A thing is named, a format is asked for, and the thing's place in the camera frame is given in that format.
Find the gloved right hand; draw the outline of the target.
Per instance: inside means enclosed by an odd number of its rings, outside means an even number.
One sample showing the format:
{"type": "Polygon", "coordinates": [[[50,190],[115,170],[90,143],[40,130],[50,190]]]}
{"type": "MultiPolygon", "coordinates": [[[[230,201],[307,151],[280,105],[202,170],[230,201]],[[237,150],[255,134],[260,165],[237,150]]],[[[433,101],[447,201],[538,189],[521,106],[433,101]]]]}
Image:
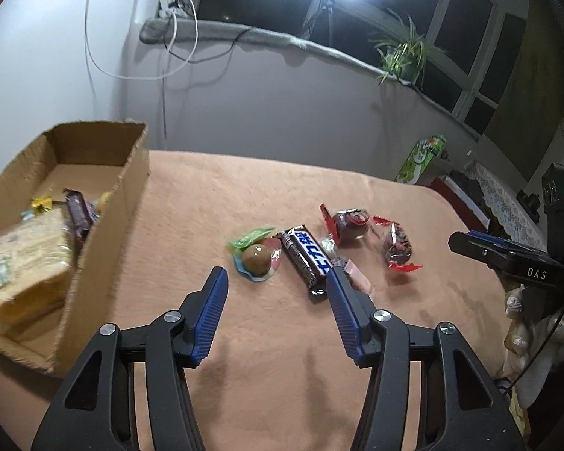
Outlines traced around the gloved right hand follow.
{"type": "Polygon", "coordinates": [[[543,312],[543,290],[521,285],[507,292],[505,315],[510,320],[504,338],[503,376],[514,385],[521,408],[528,409],[537,399],[553,369],[564,362],[564,314],[561,309],[548,316],[543,312]]]}

